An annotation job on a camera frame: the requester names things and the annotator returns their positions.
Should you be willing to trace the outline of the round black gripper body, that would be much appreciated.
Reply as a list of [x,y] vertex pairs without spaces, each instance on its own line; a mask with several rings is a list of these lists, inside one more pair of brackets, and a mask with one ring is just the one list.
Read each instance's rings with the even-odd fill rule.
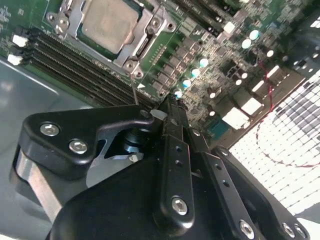
[[217,195],[183,134],[164,134],[159,154],[73,197],[50,239],[224,240]]

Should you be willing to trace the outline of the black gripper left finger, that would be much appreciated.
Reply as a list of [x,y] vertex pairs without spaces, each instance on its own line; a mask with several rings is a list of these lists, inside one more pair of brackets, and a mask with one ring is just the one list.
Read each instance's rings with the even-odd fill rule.
[[22,123],[16,173],[54,229],[189,229],[195,220],[186,106],[35,113]]

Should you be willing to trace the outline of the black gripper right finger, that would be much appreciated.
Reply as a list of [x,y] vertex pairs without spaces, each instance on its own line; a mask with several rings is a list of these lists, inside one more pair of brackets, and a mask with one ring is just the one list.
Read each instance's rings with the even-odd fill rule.
[[177,102],[187,133],[192,167],[215,192],[225,240],[308,240],[310,234],[225,147],[210,151],[201,132],[189,126],[187,107]]

